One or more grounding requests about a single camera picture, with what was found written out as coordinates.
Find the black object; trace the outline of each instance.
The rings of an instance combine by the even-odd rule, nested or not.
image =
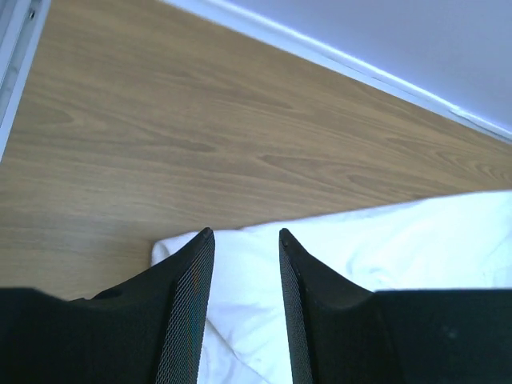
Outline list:
[[[0,383],[196,383],[214,265],[204,229],[91,300],[0,290]]]
[[[512,383],[512,290],[372,293],[279,238],[295,384]]]

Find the mesh panel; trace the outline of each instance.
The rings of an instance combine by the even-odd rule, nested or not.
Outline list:
[[[292,377],[294,384],[311,384],[313,377],[297,276],[292,269],[286,249],[281,243],[279,243],[279,265],[281,267],[282,296],[285,302]]]
[[[178,281],[158,364],[157,384],[196,383],[198,380],[213,265],[214,240],[210,236]]]

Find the laminate floor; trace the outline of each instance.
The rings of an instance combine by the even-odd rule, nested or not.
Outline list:
[[[511,187],[512,147],[349,78],[158,2],[54,0],[0,284],[89,297],[188,230]]]

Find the white towel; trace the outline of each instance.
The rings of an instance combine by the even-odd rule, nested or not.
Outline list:
[[[281,228],[368,290],[512,287],[512,191],[215,231],[198,382],[292,382],[278,262]],[[157,242],[152,263],[196,233]]]

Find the white skirting board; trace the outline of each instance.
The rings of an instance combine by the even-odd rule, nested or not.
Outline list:
[[[50,0],[0,0],[0,160],[49,8]]]
[[[512,144],[512,129],[488,122],[410,82],[226,0],[162,1]]]

